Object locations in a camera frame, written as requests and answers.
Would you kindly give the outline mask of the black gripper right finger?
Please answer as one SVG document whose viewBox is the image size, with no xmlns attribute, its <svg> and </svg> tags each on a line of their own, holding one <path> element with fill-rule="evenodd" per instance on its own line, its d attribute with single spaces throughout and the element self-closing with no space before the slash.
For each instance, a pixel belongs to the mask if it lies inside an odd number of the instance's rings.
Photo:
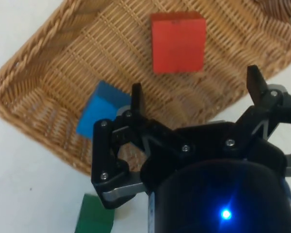
<svg viewBox="0 0 291 233">
<path fill-rule="evenodd" d="M 247 68 L 246 86 L 253 105 L 234 124 L 234 161 L 250 171 L 291 177 L 291 154 L 268 141 L 279 124 L 291 125 L 291 94 L 281 85 L 268 85 L 256 65 Z"/>
</svg>

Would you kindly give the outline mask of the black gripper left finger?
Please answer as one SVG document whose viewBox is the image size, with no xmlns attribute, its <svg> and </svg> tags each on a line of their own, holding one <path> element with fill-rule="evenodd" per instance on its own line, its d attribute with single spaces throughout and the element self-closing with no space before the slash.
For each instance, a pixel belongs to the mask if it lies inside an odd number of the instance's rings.
<svg viewBox="0 0 291 233">
<path fill-rule="evenodd" d="M 145 115 L 142 85 L 131 90 L 130 109 L 115 120 L 94 124 L 91 182 L 102 205 L 115 209 L 135 197 L 152 193 L 193 154 L 193 144 L 179 133 Z M 138 172 L 118 157 L 120 148 L 133 144 L 147 159 Z"/>
</svg>

